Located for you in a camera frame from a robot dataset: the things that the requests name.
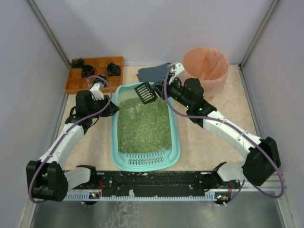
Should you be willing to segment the teal plastic litter box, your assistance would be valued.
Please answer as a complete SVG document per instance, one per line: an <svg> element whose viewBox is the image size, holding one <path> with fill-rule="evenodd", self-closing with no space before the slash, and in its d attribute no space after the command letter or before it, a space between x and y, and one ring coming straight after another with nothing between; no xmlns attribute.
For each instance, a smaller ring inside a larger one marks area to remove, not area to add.
<svg viewBox="0 0 304 228"><path fill-rule="evenodd" d="M115 92L114 104L120 110L111 120L112 162L122 171L166 169L181 155L176 114L160 98L143 104L137 86L121 85Z"/></svg>

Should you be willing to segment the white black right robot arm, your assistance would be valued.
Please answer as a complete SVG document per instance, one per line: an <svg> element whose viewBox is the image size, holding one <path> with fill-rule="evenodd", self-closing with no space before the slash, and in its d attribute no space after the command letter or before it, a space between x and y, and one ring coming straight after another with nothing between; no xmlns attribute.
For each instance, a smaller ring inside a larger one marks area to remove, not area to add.
<svg viewBox="0 0 304 228"><path fill-rule="evenodd" d="M178 78L167 84L168 99L176 100L186 106L198 101L194 110L187 110L186 117L200 127L212 131L234 147L245 159L244 162L224 163L217 169L222 181L248 180L254 186L262 186L267 179L278 171L281 162L274 139L262 139L236 126L209 104L203 97L203 88L196 78L186 79L184 84ZM174 165L181 155L181 144L177 117L169 106L171 146L166 150L147 153L124 154L118 147L118 117L112 118L111 156L114 165L129 172L147 172L168 168Z"/></svg>

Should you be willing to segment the black slotted litter scoop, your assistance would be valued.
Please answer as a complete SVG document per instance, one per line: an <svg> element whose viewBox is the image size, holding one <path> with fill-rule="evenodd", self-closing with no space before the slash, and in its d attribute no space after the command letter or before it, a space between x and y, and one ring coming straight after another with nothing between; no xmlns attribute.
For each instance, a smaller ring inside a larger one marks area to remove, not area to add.
<svg viewBox="0 0 304 228"><path fill-rule="evenodd" d="M156 101L157 95L148 82L143 82L134 88L141 102L146 105Z"/></svg>

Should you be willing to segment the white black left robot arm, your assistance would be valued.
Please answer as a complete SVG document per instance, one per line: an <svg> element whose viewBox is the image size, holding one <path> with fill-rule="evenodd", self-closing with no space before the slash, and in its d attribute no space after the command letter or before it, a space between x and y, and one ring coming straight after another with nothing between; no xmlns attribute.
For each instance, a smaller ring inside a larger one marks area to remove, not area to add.
<svg viewBox="0 0 304 228"><path fill-rule="evenodd" d="M112 102L112 97L112 94L103 95L100 91L77 93L76 105L71 108L60 135L45 154L26 165L31 202L62 202L75 187L97 182L97 170L92 165L78 165L70 171L64 171L63 166L78 142L94 125L94 119L112 117L117 113L118 107Z"/></svg>

